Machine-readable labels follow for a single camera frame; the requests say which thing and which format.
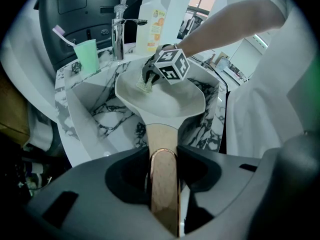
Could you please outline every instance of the sponge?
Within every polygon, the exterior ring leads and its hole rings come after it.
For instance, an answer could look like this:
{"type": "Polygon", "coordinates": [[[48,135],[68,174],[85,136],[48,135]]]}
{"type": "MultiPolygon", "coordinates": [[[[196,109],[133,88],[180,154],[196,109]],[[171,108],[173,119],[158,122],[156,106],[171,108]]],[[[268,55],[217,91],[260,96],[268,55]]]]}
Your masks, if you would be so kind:
{"type": "Polygon", "coordinates": [[[157,75],[156,73],[151,72],[150,76],[148,78],[148,81],[145,83],[144,78],[141,74],[138,82],[136,83],[136,86],[146,93],[151,93],[152,92],[152,80],[155,78],[156,75],[157,75]]]}

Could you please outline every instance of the green cup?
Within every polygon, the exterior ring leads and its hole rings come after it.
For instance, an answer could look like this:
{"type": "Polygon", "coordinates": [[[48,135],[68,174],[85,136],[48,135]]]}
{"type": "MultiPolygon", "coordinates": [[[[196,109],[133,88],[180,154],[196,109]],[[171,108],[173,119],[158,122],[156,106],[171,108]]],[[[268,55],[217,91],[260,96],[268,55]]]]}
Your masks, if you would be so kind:
{"type": "Polygon", "coordinates": [[[94,73],[99,69],[96,39],[79,43],[73,49],[81,63],[81,70],[86,73],[94,73]]]}

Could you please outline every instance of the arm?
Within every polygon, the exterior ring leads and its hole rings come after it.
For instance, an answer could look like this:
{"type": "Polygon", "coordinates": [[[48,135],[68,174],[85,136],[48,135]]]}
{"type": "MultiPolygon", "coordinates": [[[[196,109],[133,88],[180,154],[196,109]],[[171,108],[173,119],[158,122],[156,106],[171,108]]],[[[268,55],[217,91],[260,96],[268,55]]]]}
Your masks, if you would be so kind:
{"type": "MultiPolygon", "coordinates": [[[[177,47],[187,57],[232,44],[270,29],[280,28],[285,18],[270,0],[246,0],[230,4],[208,18],[177,47]]],[[[174,49],[167,46],[165,50],[174,49]]]]}

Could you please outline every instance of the faucet handle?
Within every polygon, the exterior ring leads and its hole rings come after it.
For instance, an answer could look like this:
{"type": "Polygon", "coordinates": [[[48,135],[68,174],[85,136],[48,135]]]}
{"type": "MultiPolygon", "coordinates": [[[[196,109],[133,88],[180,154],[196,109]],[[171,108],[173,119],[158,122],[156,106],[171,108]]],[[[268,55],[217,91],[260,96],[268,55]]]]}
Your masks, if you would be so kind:
{"type": "Polygon", "coordinates": [[[122,19],[124,16],[125,10],[128,8],[128,5],[120,3],[114,7],[114,13],[116,19],[122,19]]]}

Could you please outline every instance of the white cloth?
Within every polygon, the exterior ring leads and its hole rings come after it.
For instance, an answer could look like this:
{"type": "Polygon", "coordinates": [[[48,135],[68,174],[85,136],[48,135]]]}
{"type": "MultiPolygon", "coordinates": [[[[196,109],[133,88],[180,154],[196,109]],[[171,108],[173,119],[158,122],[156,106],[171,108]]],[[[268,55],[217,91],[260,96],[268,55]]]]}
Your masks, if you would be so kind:
{"type": "Polygon", "coordinates": [[[226,111],[227,154],[261,158],[301,133],[287,94],[315,58],[317,45],[291,0],[270,0],[286,21],[272,38],[252,78],[231,91],[226,111]]]}

